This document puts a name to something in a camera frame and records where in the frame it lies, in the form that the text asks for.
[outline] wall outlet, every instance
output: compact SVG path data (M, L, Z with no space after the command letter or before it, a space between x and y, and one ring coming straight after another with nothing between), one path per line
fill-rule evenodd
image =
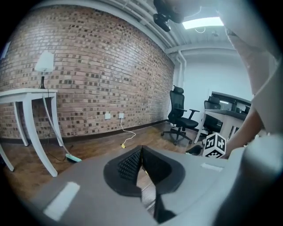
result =
M110 113L106 113L105 114L105 119L111 119L111 114Z

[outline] tabletop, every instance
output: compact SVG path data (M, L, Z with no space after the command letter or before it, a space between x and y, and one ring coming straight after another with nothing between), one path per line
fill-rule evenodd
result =
M234 118L241 119L241 120L245 120L246 117L247 117L247 114L241 114L241 113L237 113L237 112L234 112L234 111L228 111L228 110L205 109L205 111L214 112L214 113L218 113L218 114L222 114L222 115L229 115L229 116L232 116Z
M0 97L14 95L14 94L26 94L26 93L57 93L57 90L52 89L34 89L34 88L20 88L14 90L8 90L0 92Z

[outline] white table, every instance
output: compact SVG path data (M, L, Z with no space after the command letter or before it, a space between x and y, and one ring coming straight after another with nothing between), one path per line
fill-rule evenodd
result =
M202 132L203 129L203 124L206 119L206 116L210 115L221 122L223 122L221 130L220 130L220 135L222 135L226 140L229 137L229 134L232 130L232 127L234 126L234 129L232 131L232 135L235 133L236 128L240 128L245 120L246 115L236 113L236 112L229 112L227 110L214 110L214 109L206 109L203 114L203 119L199 123L200 124L200 129L199 132L195 138L194 143L197 143L199 140L199 136Z
M39 141L38 134L36 132L36 128L34 124L31 101L36 100L36 99L42 99L43 97L44 98L51 97L52 121L53 121L57 134L61 138L59 123L58 123L58 116L57 116L56 95L57 95L57 90L48 90L48 89L44 90L44 89L32 89L32 88L22 88L22 89L15 89L15 90L9 90L5 92L0 92L0 104L13 102L19 133L23 140L24 145L27 146L28 143L27 143L26 136L23 132L23 127L20 121L19 107L18 107L19 102L23 102L23 115L24 115L24 119L26 122L26 128L27 128L27 132L29 134L30 140L32 142L32 145L37 155L42 161L43 165L46 167L46 169L49 171L49 173L53 177L56 177L58 173L53 167L53 165L51 164L51 162L49 161L49 159L47 158L42 148L42 145ZM12 166L7 156L5 155L1 145L0 145L0 154L3 160L5 161L6 165L8 166L8 168L11 171L13 171L14 167Z

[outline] table lamp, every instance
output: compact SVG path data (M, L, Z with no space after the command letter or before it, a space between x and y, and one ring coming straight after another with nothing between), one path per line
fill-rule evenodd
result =
M40 58L34 68L35 71L43 72L43 76L41 77L41 83L39 88L45 89L44 87L44 75L46 72L53 71L53 64L54 64L54 55L53 53L44 50L44 52L40 55Z

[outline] fluorescent light panel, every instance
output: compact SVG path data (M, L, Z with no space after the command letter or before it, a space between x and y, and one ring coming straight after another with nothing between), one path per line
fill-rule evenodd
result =
M220 102L223 104L229 104L229 102L226 102L226 101L220 101Z
M220 17L207 17L201 19L193 19L183 22L185 29L197 28L202 26L224 26Z

